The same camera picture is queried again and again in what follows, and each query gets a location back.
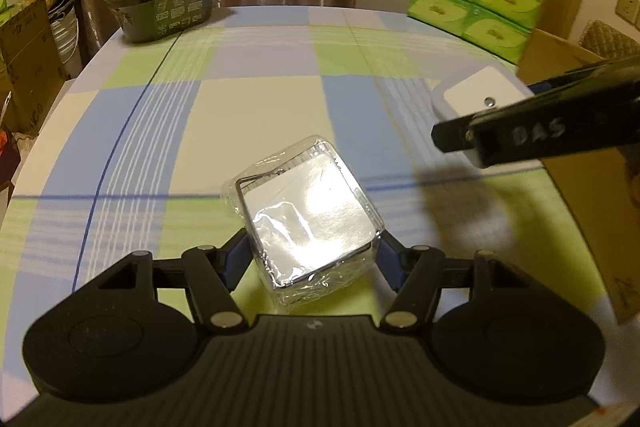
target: wall socket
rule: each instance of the wall socket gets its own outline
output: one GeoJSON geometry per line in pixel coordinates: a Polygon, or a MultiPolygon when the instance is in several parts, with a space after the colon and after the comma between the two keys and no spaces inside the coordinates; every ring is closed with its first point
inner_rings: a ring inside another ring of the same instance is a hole
{"type": "Polygon", "coordinates": [[[639,0],[618,0],[616,3],[616,14],[627,22],[635,24],[638,12],[640,12],[639,0]]]}

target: plaid tablecloth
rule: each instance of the plaid tablecloth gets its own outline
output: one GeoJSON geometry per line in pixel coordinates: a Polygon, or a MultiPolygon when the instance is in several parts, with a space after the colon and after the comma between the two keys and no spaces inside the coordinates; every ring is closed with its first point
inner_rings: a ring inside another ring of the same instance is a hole
{"type": "MultiPolygon", "coordinates": [[[[43,128],[2,226],[0,415],[34,396],[20,346],[39,315],[129,251],[221,245],[241,226],[221,184],[312,134],[335,143],[405,244],[495,250],[594,317],[609,346],[594,396],[638,398],[639,324],[614,324],[546,172],[480,172],[431,143],[430,87],[487,63],[512,74],[437,29],[365,10],[244,7],[138,46],[116,33],[43,128]]],[[[253,266],[234,297],[250,317],[272,311],[253,266]]],[[[181,298],[161,294],[184,309],[181,298]]],[[[379,318],[389,298],[374,271],[304,311],[379,318]]]]}

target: checkered tablecloth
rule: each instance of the checkered tablecloth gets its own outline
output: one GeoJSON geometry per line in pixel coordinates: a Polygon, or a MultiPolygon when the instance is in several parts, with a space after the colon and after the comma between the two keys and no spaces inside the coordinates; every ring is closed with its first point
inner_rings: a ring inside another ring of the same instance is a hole
{"type": "MultiPolygon", "coordinates": [[[[430,86],[487,63],[513,74],[437,29],[365,10],[244,7],[137,46],[117,32],[44,126],[2,226],[0,415],[34,396],[20,346],[39,315],[129,251],[221,245],[241,226],[222,183],[312,134],[337,146],[405,244],[495,250],[594,317],[609,343],[594,395],[638,397],[638,323],[614,325],[546,172],[479,172],[434,149],[430,86]]],[[[250,317],[273,310],[253,266],[234,297],[250,317]]],[[[374,271],[304,311],[378,318],[389,298],[374,271]]],[[[174,291],[161,299],[184,308],[174,291]]]]}

